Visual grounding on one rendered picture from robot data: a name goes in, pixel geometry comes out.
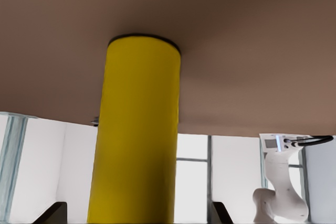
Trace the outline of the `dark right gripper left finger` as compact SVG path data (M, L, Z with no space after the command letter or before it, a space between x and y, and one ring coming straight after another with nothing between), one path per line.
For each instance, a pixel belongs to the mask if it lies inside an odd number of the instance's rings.
M55 202L33 224L68 224L68 205L64 201Z

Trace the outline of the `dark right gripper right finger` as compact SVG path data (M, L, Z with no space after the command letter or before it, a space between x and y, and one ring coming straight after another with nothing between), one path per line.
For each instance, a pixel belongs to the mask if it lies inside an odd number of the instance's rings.
M234 224L222 202L212 202L212 224Z

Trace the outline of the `yellow cylindrical bottle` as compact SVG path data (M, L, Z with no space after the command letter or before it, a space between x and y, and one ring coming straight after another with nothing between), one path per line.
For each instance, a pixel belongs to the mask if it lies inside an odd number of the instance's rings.
M127 34L107 47L88 224L172 224L181 53Z

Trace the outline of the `thin silver frame post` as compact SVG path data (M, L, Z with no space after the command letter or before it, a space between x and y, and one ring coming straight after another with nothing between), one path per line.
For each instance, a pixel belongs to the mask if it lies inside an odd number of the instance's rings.
M307 217L306 223L309 223L311 221L310 195L309 195L309 182L308 182L307 160L306 160L305 148L303 148L299 152L299 166L300 166L301 195L308 206L308 217Z
M207 136L207 223L212 222L212 136Z

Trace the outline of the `silver frame crossbar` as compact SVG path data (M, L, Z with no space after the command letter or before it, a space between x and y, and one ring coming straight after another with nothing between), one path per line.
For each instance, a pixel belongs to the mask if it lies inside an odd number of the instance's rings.
M184 161L184 162L208 162L208 159L199 159L199 158L176 158L176 161Z

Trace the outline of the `wide silver frame post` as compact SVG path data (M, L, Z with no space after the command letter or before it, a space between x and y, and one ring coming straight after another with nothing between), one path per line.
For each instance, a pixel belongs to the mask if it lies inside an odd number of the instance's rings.
M3 113L7 124L0 151L0 224L9 223L28 117Z

